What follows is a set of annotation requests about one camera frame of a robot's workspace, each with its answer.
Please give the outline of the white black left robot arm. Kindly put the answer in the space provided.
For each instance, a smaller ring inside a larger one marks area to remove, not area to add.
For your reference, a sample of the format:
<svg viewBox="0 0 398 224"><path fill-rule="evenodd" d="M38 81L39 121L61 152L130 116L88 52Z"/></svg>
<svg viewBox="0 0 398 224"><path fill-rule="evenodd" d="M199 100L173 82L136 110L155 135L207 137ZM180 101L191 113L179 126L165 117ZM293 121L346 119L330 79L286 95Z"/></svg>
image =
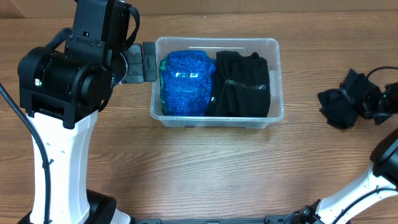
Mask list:
<svg viewBox="0 0 398 224"><path fill-rule="evenodd" d="M34 147L34 204L22 223L134 223L86 186L91 135L114 87L157 79L155 44L136 43L130 22L139 12L124 1L78 0L72 27L19 62L20 101L1 90Z"/></svg>

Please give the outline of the blue glitter cloth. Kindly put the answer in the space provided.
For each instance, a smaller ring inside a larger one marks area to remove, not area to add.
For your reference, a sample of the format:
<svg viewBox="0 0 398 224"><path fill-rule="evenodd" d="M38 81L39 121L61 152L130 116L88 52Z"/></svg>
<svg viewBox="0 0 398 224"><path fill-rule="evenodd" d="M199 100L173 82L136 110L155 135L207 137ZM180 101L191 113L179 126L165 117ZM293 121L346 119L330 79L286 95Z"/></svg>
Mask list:
<svg viewBox="0 0 398 224"><path fill-rule="evenodd" d="M202 50L177 50L160 61L165 116L204 116L211 98L215 61Z"/></svg>

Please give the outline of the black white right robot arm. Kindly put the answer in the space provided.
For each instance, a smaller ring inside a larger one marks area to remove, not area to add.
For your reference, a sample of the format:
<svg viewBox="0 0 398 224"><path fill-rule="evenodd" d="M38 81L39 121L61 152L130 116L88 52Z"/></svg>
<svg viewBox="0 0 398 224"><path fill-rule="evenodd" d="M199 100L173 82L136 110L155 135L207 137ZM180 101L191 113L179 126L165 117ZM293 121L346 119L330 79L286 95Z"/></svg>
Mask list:
<svg viewBox="0 0 398 224"><path fill-rule="evenodd" d="M291 213L284 223L348 223L375 203L397 195L397 130L372 151L369 167L336 194Z"/></svg>

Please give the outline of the black cloth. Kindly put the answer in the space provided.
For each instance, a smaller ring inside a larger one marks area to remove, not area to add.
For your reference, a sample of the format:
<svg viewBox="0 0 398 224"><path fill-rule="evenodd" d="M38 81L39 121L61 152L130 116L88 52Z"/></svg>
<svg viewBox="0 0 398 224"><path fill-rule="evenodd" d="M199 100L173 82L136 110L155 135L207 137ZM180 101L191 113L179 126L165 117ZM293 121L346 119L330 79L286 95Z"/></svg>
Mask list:
<svg viewBox="0 0 398 224"><path fill-rule="evenodd" d="M267 60L257 52L242 56L235 51L216 53L207 116L266 118L271 107Z"/></svg>
<svg viewBox="0 0 398 224"><path fill-rule="evenodd" d="M318 93L320 112L329 125L340 129L353 127L359 116L371 115L380 97L380 88L352 68L339 88Z"/></svg>

